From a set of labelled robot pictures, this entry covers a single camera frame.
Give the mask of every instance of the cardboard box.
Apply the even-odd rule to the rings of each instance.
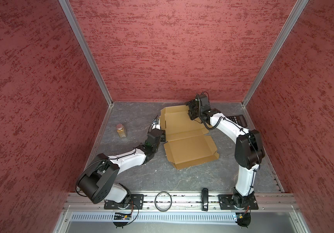
[[[160,112],[160,127],[166,131],[164,149],[167,159],[177,169],[217,160],[219,154],[208,129],[200,120],[190,120],[189,107],[166,107]]]

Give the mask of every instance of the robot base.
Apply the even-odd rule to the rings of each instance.
[[[230,200],[232,199],[233,194],[220,194],[219,197],[219,204],[221,210],[238,210],[234,205],[230,203]],[[249,201],[250,209],[251,210],[258,210],[259,206],[255,199],[255,197],[251,198]]]
[[[139,210],[142,209],[142,203],[143,203],[144,194],[131,194],[131,201],[139,208]],[[116,203],[115,201],[109,201],[105,200],[104,209],[105,210],[130,210],[132,207],[132,204],[127,205],[126,208],[122,208],[122,205],[120,203]]]

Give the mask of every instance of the metal corner post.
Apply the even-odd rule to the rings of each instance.
[[[76,36],[77,41],[80,44],[81,49],[83,50],[83,53],[89,63],[90,68],[92,69],[92,72],[94,76],[96,77],[96,80],[98,82],[98,85],[101,88],[102,93],[105,96],[105,99],[109,106],[112,105],[113,101],[111,99],[110,93],[107,90],[106,84],[104,82],[104,79],[102,78],[102,75],[98,69],[98,66],[96,64],[95,59],[93,58],[92,53],[90,52],[89,46],[87,44],[87,41],[85,40],[85,37],[80,29],[79,23],[76,20],[75,14],[71,8],[70,3],[68,0],[58,0],[61,4],[61,7],[63,9],[63,12],[65,13],[68,22],[70,23],[70,26],[72,30],[74,31],[74,34]]]
[[[242,105],[246,106],[250,101],[252,95],[254,94],[255,90],[259,86],[260,82],[262,81],[265,73],[267,72],[268,68],[272,64],[274,58],[276,57],[278,51],[281,49],[283,43],[285,42],[287,36],[289,35],[291,29],[295,25],[296,21],[298,20],[300,14],[302,13],[304,7],[307,5],[308,0],[297,0],[295,6],[290,12],[289,17],[287,18],[284,26],[282,27],[276,41],[274,42],[271,51],[269,52],[267,58],[265,59],[263,66],[260,68],[257,76],[255,77],[254,82],[252,83],[250,89],[248,90],[246,96],[242,101]]]

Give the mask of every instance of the jar lid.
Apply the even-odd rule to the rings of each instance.
[[[121,130],[123,128],[122,124],[117,124],[117,130]]]

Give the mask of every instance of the gray ring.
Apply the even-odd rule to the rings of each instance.
[[[171,202],[169,203],[169,207],[165,208],[165,209],[161,209],[156,205],[156,199],[161,195],[161,194],[167,194],[167,196],[169,196]],[[154,204],[155,204],[155,208],[157,208],[157,210],[161,211],[161,212],[166,212],[167,210],[169,210],[169,208],[172,206],[172,197],[169,193],[167,192],[160,192],[155,196],[155,200],[154,200]]]

